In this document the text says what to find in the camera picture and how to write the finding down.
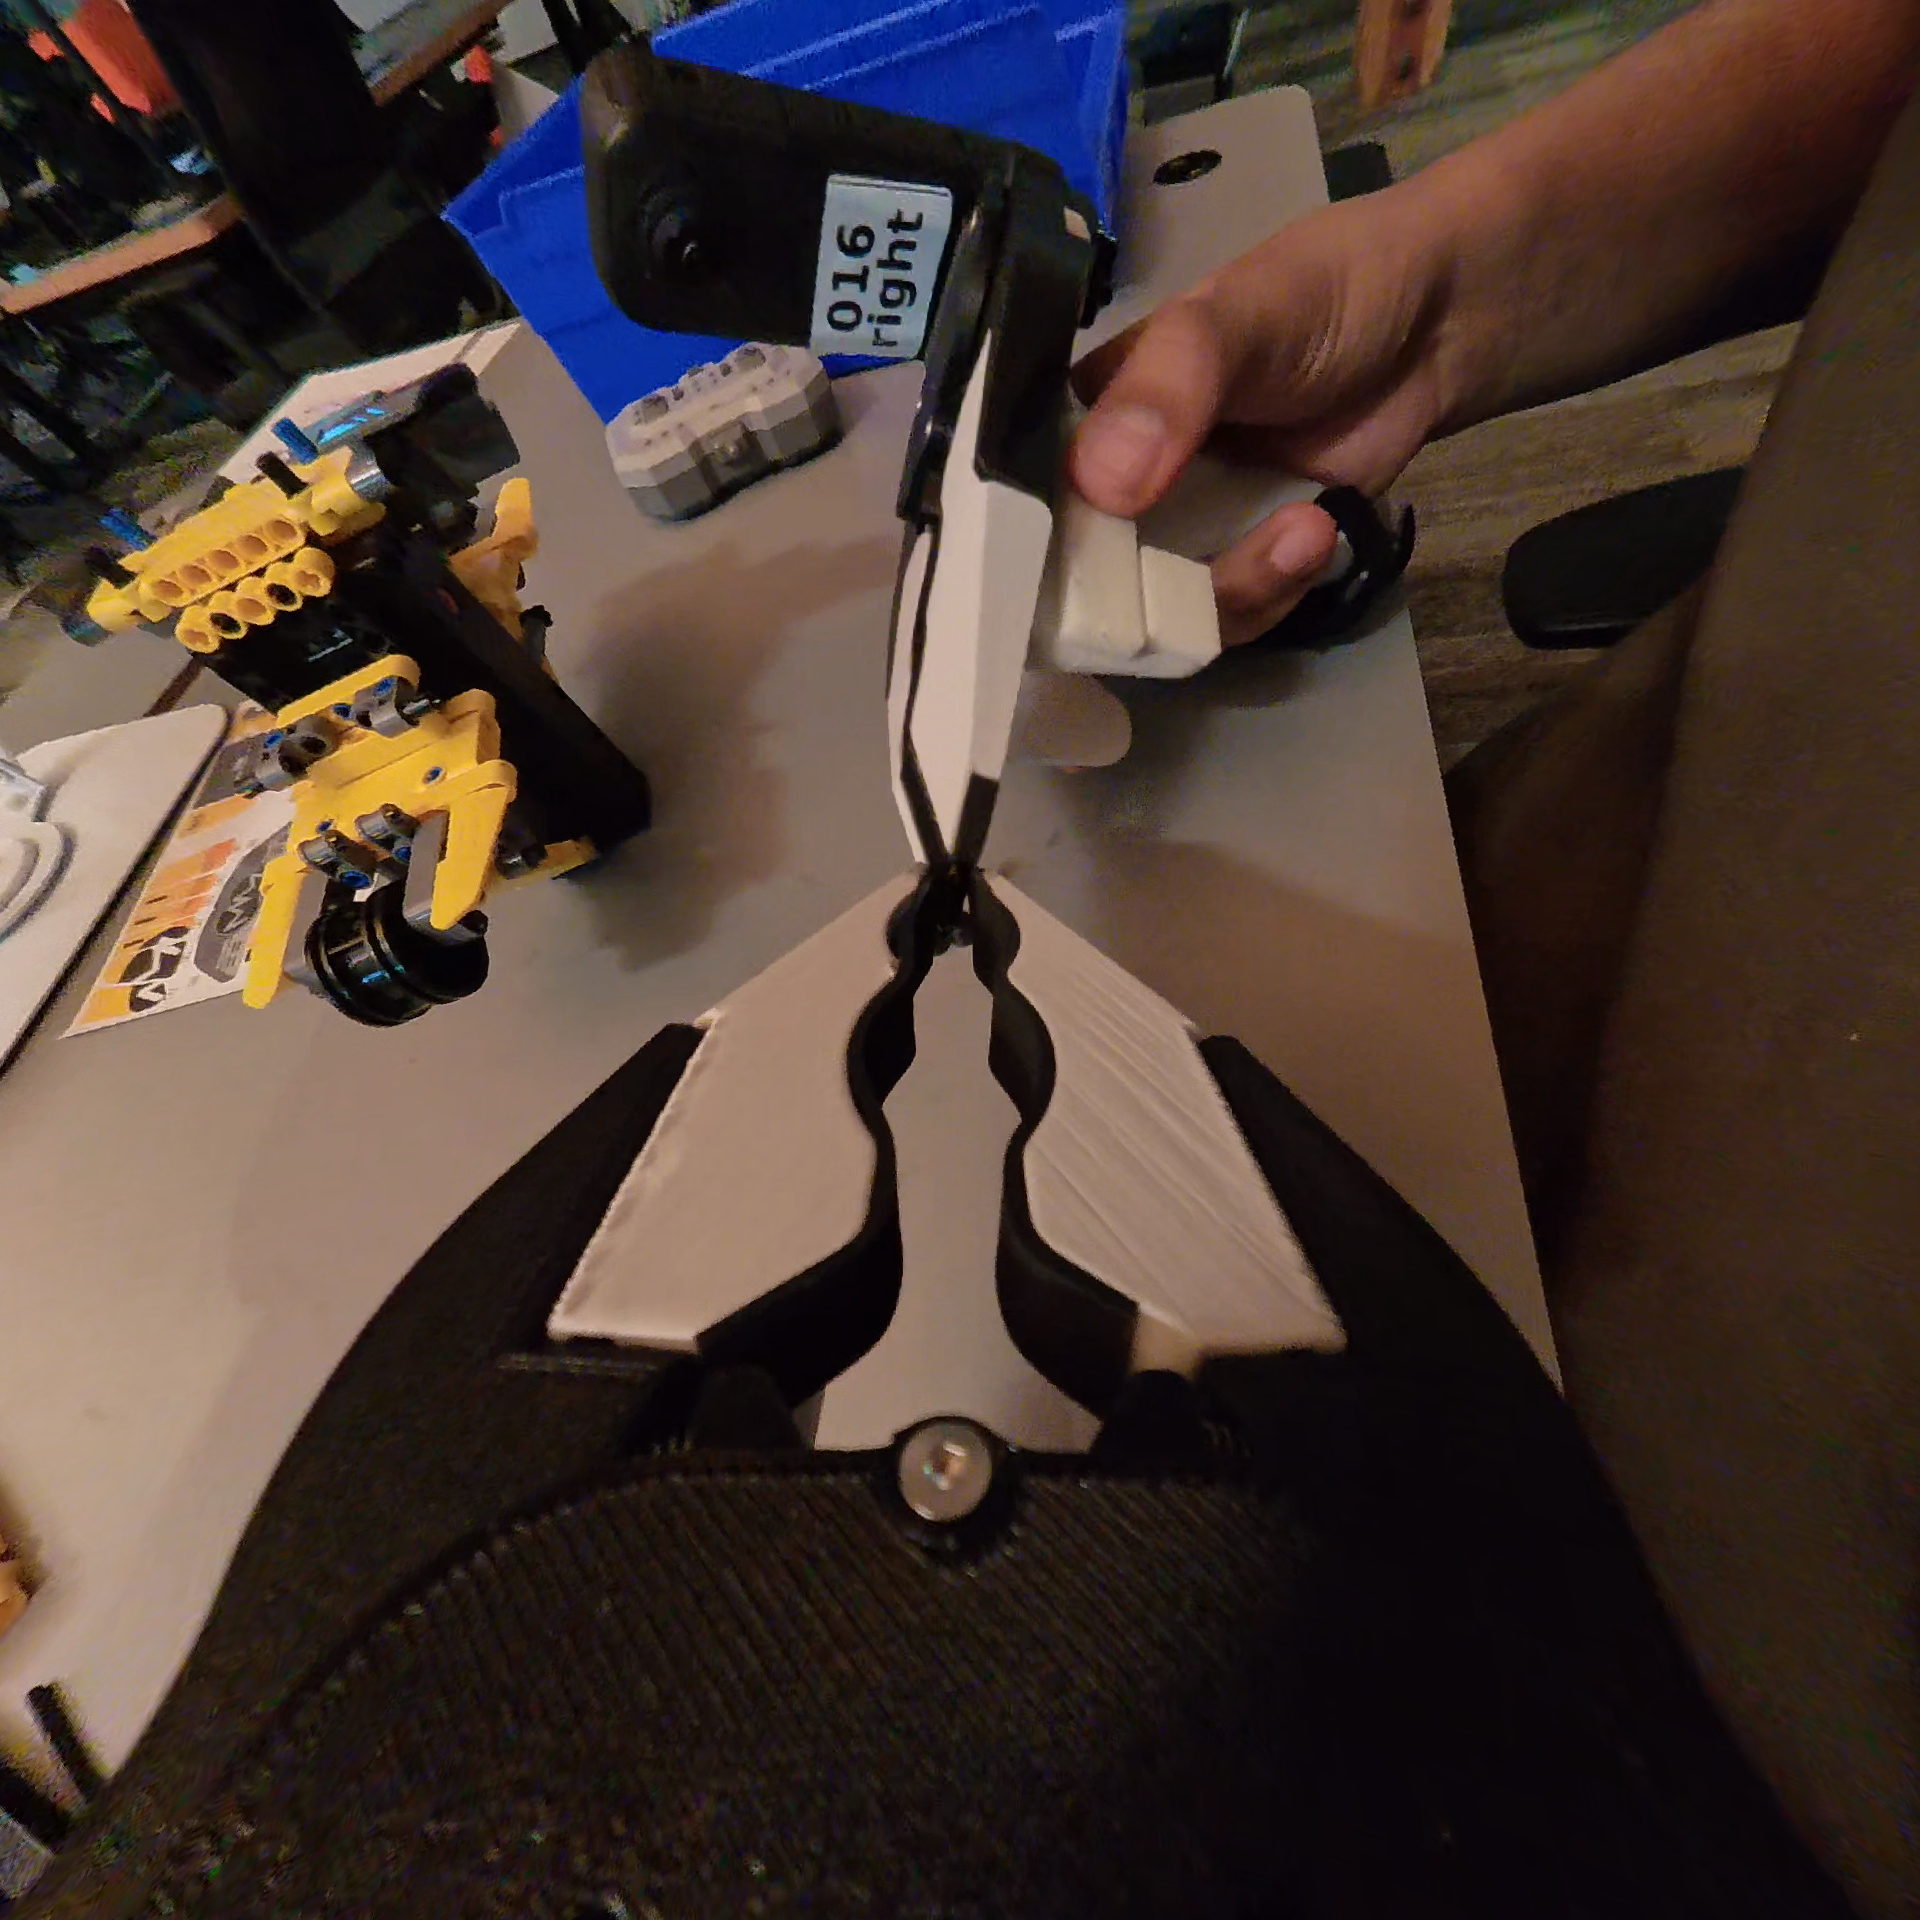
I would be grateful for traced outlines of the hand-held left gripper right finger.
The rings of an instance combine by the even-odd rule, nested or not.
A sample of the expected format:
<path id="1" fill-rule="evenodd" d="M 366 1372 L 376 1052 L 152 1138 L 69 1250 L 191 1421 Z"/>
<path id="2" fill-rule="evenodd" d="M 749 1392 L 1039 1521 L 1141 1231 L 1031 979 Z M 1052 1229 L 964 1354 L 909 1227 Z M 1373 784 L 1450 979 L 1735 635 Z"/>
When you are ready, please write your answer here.
<path id="1" fill-rule="evenodd" d="M 1016 1108 L 997 1297 L 1080 1407 L 1346 1331 L 1192 1021 L 1007 880 L 973 877 L 988 1063 Z"/>

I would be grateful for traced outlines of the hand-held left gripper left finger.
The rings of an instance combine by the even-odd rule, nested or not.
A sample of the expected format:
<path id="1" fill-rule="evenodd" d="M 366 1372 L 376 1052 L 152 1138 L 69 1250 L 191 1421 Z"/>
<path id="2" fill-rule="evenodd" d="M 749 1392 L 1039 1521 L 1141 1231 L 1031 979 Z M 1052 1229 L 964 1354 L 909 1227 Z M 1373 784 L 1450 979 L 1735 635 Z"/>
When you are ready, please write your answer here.
<path id="1" fill-rule="evenodd" d="M 546 1337 L 759 1369 L 805 1404 L 900 1305 L 886 1102 L 917 1058 L 930 883 L 870 892 L 696 1023 Z"/>

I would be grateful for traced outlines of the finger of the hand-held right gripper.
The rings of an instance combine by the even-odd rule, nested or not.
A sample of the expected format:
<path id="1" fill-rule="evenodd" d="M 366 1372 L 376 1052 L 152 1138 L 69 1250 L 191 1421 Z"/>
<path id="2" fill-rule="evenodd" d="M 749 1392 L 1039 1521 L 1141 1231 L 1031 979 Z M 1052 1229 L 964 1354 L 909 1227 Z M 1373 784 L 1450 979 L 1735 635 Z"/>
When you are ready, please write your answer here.
<path id="1" fill-rule="evenodd" d="M 962 543 L 962 648 L 946 681 L 956 696 L 937 796 L 948 825 L 952 868 L 974 868 L 986 847 L 998 784 L 1013 748 L 1018 696 L 1045 583 L 1052 507 L 979 468 L 986 420 L 988 362 L 974 362 L 945 463 L 948 527 Z"/>
<path id="2" fill-rule="evenodd" d="M 909 851 L 930 871 L 955 865 L 939 780 L 956 728 L 948 680 L 962 650 L 962 542 L 946 507 L 948 471 L 926 470 L 897 579 L 884 698 L 893 800 Z"/>

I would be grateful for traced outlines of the person's right forearm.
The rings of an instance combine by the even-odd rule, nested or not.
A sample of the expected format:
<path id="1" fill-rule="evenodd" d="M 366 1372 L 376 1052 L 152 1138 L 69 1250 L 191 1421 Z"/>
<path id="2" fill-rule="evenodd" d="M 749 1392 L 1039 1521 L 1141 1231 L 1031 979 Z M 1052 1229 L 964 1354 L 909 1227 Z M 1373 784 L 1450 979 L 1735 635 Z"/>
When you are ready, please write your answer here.
<path id="1" fill-rule="evenodd" d="M 1424 167 L 1416 441 L 1639 372 L 1830 247 L 1916 67 L 1914 1 L 1699 3 Z"/>

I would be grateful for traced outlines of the person's right hand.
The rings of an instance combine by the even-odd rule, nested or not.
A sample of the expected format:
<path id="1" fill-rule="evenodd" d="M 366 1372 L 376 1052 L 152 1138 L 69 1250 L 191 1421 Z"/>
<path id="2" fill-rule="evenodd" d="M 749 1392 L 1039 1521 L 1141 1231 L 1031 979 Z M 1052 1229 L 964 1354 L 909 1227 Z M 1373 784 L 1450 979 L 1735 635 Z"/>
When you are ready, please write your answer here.
<path id="1" fill-rule="evenodd" d="M 1505 251 L 1413 187 L 1284 225 L 1078 364 L 1073 488 L 1141 519 L 1217 450 L 1381 498 L 1499 396 Z"/>

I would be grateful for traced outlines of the blue plastic bin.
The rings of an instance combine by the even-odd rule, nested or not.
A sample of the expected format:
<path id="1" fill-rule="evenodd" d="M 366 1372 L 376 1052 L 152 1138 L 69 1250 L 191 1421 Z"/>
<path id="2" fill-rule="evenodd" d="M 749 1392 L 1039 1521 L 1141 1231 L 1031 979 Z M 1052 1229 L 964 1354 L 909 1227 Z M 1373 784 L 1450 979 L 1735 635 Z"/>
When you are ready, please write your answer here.
<path id="1" fill-rule="evenodd" d="M 1121 230 L 1131 110 L 1121 1 L 736 1 L 654 35 L 679 57 L 1018 140 L 1057 159 Z M 592 258 L 580 85 L 446 207 L 521 318 L 603 420 L 715 364 L 739 334 L 675 334 L 625 315 Z"/>

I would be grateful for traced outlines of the grey battery box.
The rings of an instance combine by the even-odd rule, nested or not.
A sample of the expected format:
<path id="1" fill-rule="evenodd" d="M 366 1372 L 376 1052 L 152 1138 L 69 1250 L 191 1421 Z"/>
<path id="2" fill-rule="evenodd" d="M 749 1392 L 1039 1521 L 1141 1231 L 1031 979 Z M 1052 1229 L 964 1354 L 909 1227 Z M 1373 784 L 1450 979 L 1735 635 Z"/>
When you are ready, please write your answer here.
<path id="1" fill-rule="evenodd" d="M 663 523 L 707 516 L 841 443 L 833 378 L 805 347 L 746 341 L 636 396 L 605 425 L 630 501 Z"/>

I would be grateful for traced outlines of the yellow black toy brick model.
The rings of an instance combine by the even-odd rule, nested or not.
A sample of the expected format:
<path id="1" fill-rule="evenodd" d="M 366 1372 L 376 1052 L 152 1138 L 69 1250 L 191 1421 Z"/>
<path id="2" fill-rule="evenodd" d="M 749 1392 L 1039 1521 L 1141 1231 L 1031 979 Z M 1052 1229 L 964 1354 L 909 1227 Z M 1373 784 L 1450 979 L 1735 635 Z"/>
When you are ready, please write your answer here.
<path id="1" fill-rule="evenodd" d="M 304 987 L 397 1027 L 480 991 L 489 904 L 651 827 L 643 767 L 564 690 L 517 438 L 451 360 L 314 423 L 251 478 L 91 560 L 72 635 L 171 635 L 263 710 L 239 786 L 291 805 L 243 998 Z"/>

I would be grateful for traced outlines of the Lego instruction booklet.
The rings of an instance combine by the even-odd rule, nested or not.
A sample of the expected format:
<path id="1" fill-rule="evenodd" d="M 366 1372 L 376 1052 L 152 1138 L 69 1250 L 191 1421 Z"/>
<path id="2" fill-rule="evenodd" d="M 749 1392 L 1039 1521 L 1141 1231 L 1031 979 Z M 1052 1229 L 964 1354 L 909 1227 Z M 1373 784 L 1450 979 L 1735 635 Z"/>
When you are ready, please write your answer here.
<path id="1" fill-rule="evenodd" d="M 264 877 L 292 822 L 289 789 L 247 784 L 270 728 L 264 708 L 235 708 L 67 1027 L 70 1037 L 245 987 Z"/>

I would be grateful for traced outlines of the person's clothed leg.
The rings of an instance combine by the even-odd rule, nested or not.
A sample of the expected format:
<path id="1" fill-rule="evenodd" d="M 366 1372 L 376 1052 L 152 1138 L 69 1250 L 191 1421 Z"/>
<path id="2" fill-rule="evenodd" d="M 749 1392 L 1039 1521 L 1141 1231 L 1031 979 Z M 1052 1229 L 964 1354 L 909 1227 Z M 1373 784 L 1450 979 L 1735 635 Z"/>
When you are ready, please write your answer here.
<path id="1" fill-rule="evenodd" d="M 1918 150 L 1706 574 L 1453 772 L 1562 1375 L 1721 1713 L 1916 1915 Z"/>

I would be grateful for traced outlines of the black toy axle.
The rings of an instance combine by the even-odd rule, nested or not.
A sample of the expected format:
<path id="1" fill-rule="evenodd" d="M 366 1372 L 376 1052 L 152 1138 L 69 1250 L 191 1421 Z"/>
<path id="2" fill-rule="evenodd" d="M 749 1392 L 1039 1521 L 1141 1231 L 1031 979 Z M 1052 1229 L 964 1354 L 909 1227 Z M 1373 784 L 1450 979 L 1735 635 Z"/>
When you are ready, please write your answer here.
<path id="1" fill-rule="evenodd" d="M 104 1792 L 107 1773 L 67 1692 L 54 1682 L 31 1685 L 27 1707 L 39 1733 L 58 1759 L 72 1793 L 79 1802 L 91 1805 Z"/>

